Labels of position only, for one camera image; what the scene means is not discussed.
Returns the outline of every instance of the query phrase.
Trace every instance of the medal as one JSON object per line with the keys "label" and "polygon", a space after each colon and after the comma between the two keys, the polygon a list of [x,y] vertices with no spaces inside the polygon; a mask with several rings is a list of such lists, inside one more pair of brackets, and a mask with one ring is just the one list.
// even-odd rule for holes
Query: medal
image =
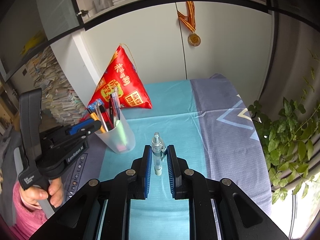
{"label": "medal", "polygon": [[195,4],[193,1],[187,1],[188,5],[188,16],[183,15],[181,12],[178,12],[178,19],[184,23],[184,25],[192,32],[188,37],[188,42],[191,46],[197,47],[201,43],[200,37],[195,34],[196,30],[196,21],[195,21]]}

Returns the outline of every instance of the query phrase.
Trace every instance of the hand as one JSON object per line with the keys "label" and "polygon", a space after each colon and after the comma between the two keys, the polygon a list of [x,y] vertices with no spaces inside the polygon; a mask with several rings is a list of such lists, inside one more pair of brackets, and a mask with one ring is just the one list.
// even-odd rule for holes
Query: hand
{"label": "hand", "polygon": [[[54,207],[60,206],[63,200],[63,185],[61,178],[53,179],[48,191],[52,196],[50,203]],[[48,193],[39,187],[30,187],[27,190],[23,190],[22,187],[20,187],[20,194],[25,202],[35,206],[39,205],[38,200],[48,198]]]}

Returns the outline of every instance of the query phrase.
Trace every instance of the silver bolt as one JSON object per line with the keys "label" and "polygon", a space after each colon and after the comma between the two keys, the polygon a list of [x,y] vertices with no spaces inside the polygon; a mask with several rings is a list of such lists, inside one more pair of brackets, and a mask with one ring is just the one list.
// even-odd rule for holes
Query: silver bolt
{"label": "silver bolt", "polygon": [[98,180],[97,180],[97,179],[92,179],[92,180],[89,181],[89,185],[90,185],[91,187],[94,187],[94,186],[96,186],[97,184],[98,184]]}
{"label": "silver bolt", "polygon": [[128,176],[133,176],[134,174],[136,174],[136,171],[133,169],[129,169],[125,172],[125,174],[127,174]]}
{"label": "silver bolt", "polygon": [[222,183],[226,186],[230,186],[231,185],[231,180],[230,179],[223,179]]}
{"label": "silver bolt", "polygon": [[186,175],[193,175],[195,172],[194,172],[192,169],[186,169],[186,170],[184,171],[184,173],[185,173]]}

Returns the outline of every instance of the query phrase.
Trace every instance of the person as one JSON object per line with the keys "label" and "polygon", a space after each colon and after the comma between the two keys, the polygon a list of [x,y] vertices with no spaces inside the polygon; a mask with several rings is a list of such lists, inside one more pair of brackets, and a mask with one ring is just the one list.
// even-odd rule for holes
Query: person
{"label": "person", "polygon": [[[63,201],[63,184],[61,178],[53,179],[49,189],[50,203],[59,207]],[[13,203],[16,209],[16,224],[11,227],[18,240],[28,240],[47,218],[38,200],[47,199],[48,193],[39,187],[23,190],[17,181],[13,187]]]}

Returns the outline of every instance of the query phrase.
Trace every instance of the translucent plastic cup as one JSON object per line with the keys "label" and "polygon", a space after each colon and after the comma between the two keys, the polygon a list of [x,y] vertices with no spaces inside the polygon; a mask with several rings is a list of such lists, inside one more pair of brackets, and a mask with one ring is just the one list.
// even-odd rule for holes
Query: translucent plastic cup
{"label": "translucent plastic cup", "polygon": [[126,153],[134,149],[136,139],[121,111],[120,114],[120,121],[114,129],[105,133],[98,130],[95,133],[115,153]]}

